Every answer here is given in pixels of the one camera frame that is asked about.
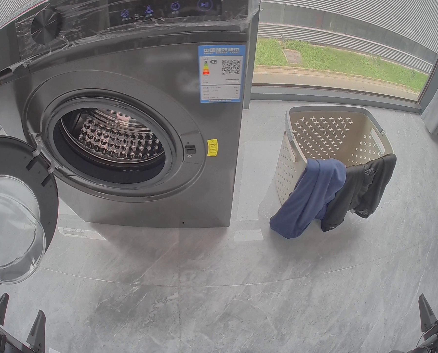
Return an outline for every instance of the control knob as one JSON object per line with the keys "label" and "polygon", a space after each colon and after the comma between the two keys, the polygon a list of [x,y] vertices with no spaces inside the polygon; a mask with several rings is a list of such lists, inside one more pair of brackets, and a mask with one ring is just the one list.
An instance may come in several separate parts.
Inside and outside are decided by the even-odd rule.
{"label": "control knob", "polygon": [[62,16],[55,8],[41,10],[33,19],[31,36],[38,44],[48,44],[60,33]]}

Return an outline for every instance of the black jacket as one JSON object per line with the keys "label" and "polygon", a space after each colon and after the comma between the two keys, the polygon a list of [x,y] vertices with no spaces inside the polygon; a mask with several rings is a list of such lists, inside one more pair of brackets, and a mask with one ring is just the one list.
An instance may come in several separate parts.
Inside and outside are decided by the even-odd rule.
{"label": "black jacket", "polygon": [[323,231],[335,229],[351,209],[363,218],[374,213],[396,166],[395,154],[346,168],[346,180],[335,198],[327,204],[321,221]]}

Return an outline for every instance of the yellow warning sticker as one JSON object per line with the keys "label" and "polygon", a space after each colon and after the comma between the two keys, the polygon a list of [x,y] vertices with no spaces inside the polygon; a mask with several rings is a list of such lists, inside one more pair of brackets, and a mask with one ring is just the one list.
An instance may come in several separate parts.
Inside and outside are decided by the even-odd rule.
{"label": "yellow warning sticker", "polygon": [[208,157],[217,157],[218,150],[217,139],[208,140]]}

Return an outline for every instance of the qr code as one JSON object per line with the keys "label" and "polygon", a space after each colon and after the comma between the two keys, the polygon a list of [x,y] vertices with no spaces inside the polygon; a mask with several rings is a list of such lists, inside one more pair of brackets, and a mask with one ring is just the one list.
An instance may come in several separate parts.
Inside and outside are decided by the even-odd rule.
{"label": "qr code", "polygon": [[222,74],[240,74],[242,60],[222,60]]}

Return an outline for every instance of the protective plastic wrap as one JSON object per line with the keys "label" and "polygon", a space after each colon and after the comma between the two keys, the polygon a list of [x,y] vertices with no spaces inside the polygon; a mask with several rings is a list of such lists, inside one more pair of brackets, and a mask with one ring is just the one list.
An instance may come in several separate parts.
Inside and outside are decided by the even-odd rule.
{"label": "protective plastic wrap", "polygon": [[[8,18],[15,21],[21,60],[27,65],[54,51],[134,33],[144,37],[159,31],[163,34],[225,26],[245,30],[259,3],[260,0],[29,0]],[[48,11],[55,22],[35,40],[38,28],[34,22]]]}

